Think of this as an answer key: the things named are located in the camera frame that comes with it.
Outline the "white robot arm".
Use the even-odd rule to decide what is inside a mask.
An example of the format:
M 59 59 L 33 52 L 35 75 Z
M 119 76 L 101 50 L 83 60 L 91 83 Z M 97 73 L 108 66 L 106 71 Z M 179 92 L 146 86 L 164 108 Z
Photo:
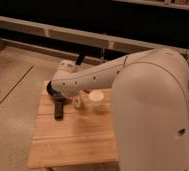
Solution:
M 189 171 L 189 66 L 175 50 L 125 55 L 71 73 L 62 62 L 51 80 L 70 97 L 109 88 L 120 171 Z

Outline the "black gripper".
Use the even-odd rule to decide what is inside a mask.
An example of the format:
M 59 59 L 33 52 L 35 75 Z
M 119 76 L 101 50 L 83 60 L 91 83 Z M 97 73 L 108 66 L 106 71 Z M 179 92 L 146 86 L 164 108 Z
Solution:
M 60 92 L 52 88 L 51 82 L 48 82 L 47 84 L 47 92 L 54 99 L 64 99 L 64 96 Z M 54 118 L 56 120 L 61 120 L 63 118 L 63 102 L 62 101 L 55 102 Z

